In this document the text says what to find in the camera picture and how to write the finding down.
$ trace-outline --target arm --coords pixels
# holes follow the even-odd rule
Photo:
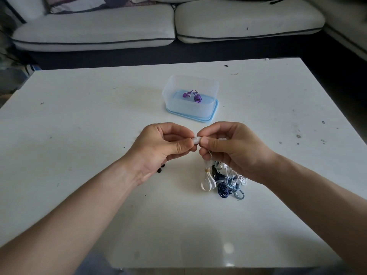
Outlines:
[[[213,151],[213,160],[268,187],[355,271],[365,272],[367,200],[276,154],[244,124],[218,122],[198,136],[204,136],[203,159]]]
[[[73,274],[131,191],[167,160],[196,150],[193,136],[176,124],[147,126],[124,157],[0,248],[0,274]]]

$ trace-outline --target person's left hand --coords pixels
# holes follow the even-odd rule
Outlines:
[[[151,124],[143,129],[122,159],[131,163],[141,184],[168,160],[196,151],[193,137],[194,132],[178,124]]]

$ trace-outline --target blue and white object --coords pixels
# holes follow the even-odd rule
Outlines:
[[[194,101],[194,97],[185,98],[184,93],[192,90],[200,93],[201,102]],[[167,111],[200,122],[213,119],[218,107],[217,94],[219,82],[216,80],[174,75],[168,80],[162,95]]]

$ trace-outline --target glossy white tabletop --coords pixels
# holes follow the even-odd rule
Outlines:
[[[0,245],[120,158],[144,126],[206,126],[165,110],[161,92],[175,74],[219,80],[214,121],[243,122],[274,151],[367,197],[367,147],[300,59],[39,71],[0,110]],[[168,162],[96,248],[130,268],[338,260],[264,186],[249,181],[244,200],[222,199],[200,189],[203,177],[198,153]]]

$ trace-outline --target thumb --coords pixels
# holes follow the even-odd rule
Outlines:
[[[194,147],[193,140],[190,138],[187,138],[187,139],[182,139],[182,140],[168,143],[166,152],[167,152],[167,155],[181,154],[181,153],[187,152],[188,150],[190,150],[193,147]]]
[[[207,150],[214,152],[225,152],[231,153],[231,140],[218,140],[210,137],[202,137],[200,139],[200,146],[206,148]]]

